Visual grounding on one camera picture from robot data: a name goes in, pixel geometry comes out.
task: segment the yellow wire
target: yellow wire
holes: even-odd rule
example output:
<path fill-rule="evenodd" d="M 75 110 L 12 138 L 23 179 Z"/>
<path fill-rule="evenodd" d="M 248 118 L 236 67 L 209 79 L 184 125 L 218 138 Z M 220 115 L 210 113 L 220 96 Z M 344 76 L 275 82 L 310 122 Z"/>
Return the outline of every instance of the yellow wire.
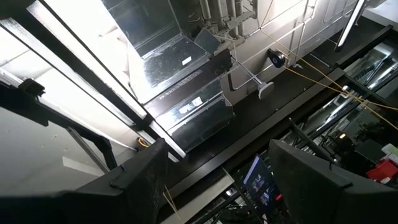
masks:
<path fill-rule="evenodd" d="M 328 89 L 331 89 L 331 90 L 333 90 L 333 91 L 336 91 L 336 92 L 338 92 L 338 93 L 346 94 L 346 92 L 339 91 L 339 90 L 337 90 L 337 89 L 335 89 L 335 88 L 332 88 L 332 87 L 330 87 L 330 86 L 328 86 L 328 85 L 322 84 L 322 83 L 320 83 L 320 82 L 318 82 L 318 81 L 316 81 L 316 80 L 313 80 L 313 79 L 311 79 L 311 78 L 309 78 L 309 77 L 306 77 L 305 75 L 302 75 L 302 74 L 300 74 L 299 72 L 296 72 L 295 70 L 292 70 L 292 69 L 290 69 L 290 68 L 288 68 L 288 67 L 286 67 L 286 66 L 284 66 L 284 68 L 285 68 L 286 70 L 288 70 L 288 71 L 290 71 L 290 72 L 292 72 L 292 73 L 298 75 L 298 76 L 301 76 L 301 77 L 303 77 L 303 78 L 305 78 L 305 79 L 307 79 L 307 80 L 310 80 L 311 82 L 317 83 L 317 84 L 319 84 L 319 85 L 321 85 L 321 86 L 324 86 L 324 87 L 326 87 L 326 88 L 328 88 Z M 360 101 L 362 101 L 362 102 L 366 101 L 366 100 L 362 99 L 361 97 L 353 96 L 353 98 L 356 98 L 357 100 L 360 100 Z M 387 108 L 387 109 L 391 109 L 391 110 L 396 110 L 396 111 L 398 111 L 398 108 L 393 108 L 393 107 L 391 107 L 391 106 L 381 105 L 381 104 L 379 104 L 379 103 L 374 103 L 374 102 L 371 102 L 371 101 L 368 101 L 368 103 L 373 104 L 373 105 L 376 105 L 376 106 L 380 106 L 380 107 L 383 107 L 383 108 Z"/>
<path fill-rule="evenodd" d="M 139 138 L 139 139 L 138 139 L 138 142 L 139 142 L 139 144 L 140 144 L 141 146 L 149 147 L 147 144 L 144 143 L 144 141 L 142 140 L 142 138 Z"/>
<path fill-rule="evenodd" d="M 311 65 L 309 62 L 307 62 L 306 60 L 304 60 L 302 57 L 298 56 L 296 53 L 294 53 L 293 51 L 291 51 L 289 48 L 287 48 L 286 46 L 284 46 L 283 44 L 281 44 L 278 40 L 275 40 L 275 38 L 271 37 L 270 35 L 266 34 L 265 32 L 262 31 L 261 27 L 260 27 L 260 31 L 268 36 L 270 39 L 272 39 L 275 43 L 279 44 L 280 46 L 282 46 L 284 49 L 288 50 L 290 53 L 292 53 L 293 55 L 295 55 L 297 58 L 299 58 L 301 61 L 303 61 L 304 63 L 306 63 L 308 66 L 312 67 L 314 70 L 316 70 L 317 72 L 319 72 L 320 74 L 322 74 L 325 78 L 327 78 L 329 81 L 331 81 L 332 83 L 334 83 L 337 87 L 343 89 L 342 86 L 340 86 L 337 82 L 335 82 L 334 80 L 332 80 L 331 78 L 329 78 L 327 75 L 325 75 L 322 71 L 320 71 L 319 69 L 317 69 L 315 66 Z M 350 97 L 354 98 L 356 101 L 360 102 L 361 104 L 364 105 L 364 107 L 366 109 L 368 109 L 369 111 L 371 111 L 372 113 L 374 113 L 376 116 L 378 116 L 380 119 L 382 119 L 383 121 L 385 121 L 387 124 L 391 125 L 394 129 L 396 129 L 398 131 L 398 128 L 393 125 L 390 121 L 388 121 L 386 118 L 384 118 L 383 116 L 381 116 L 379 113 L 377 113 L 376 111 L 374 111 L 373 109 L 371 109 L 368 105 L 364 104 L 363 101 L 358 100 L 357 97 L 353 96 L 350 92 L 345 91 L 347 95 L 349 95 Z"/>

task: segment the black monitor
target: black monitor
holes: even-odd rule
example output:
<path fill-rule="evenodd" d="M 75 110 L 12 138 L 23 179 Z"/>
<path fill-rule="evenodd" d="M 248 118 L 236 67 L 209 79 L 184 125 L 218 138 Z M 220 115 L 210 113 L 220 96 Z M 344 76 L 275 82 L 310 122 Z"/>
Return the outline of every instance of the black monitor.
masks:
<path fill-rule="evenodd" d="M 280 200 L 280 191 L 274 181 L 272 172 L 264 161 L 256 156 L 243 180 L 250 197 L 256 203 L 257 211 L 267 216 L 275 209 Z"/>

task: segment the computer screen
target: computer screen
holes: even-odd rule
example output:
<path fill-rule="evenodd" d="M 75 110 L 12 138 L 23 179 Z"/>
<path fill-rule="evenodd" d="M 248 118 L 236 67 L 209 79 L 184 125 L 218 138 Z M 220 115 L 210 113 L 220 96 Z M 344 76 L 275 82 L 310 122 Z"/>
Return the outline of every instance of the computer screen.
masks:
<path fill-rule="evenodd" d="M 268 215 L 277 206 L 281 198 L 280 191 L 272 172 L 259 156 L 254 158 L 243 184 L 256 203 L 258 212 Z"/>

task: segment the light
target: light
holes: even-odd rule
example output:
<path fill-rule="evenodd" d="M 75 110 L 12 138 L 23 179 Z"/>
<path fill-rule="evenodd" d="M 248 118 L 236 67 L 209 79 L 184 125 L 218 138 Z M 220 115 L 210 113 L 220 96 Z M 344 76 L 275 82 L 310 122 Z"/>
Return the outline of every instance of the light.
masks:
<path fill-rule="evenodd" d="M 365 2 L 366 2 L 365 0 L 358 0 L 358 2 L 356 3 L 353 13 L 349 17 L 347 26 L 344 28 L 343 32 L 341 33 L 340 39 L 337 42 L 335 51 L 341 50 L 342 46 L 344 45 L 347 39 L 349 32 L 351 31 L 351 28 L 353 28 L 355 21 L 359 16 L 361 16 L 360 12 L 362 12 L 362 8 L 365 5 Z"/>

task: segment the monitor screen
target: monitor screen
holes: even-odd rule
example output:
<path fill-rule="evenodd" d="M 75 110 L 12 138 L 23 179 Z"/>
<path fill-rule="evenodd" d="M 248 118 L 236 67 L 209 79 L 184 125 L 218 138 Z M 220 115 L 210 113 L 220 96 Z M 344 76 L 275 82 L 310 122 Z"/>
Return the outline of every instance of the monitor screen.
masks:
<path fill-rule="evenodd" d="M 277 202 L 280 200 L 280 191 L 272 172 L 259 156 L 254 158 L 243 184 L 256 203 L 258 212 L 268 215 L 277 206 Z"/>

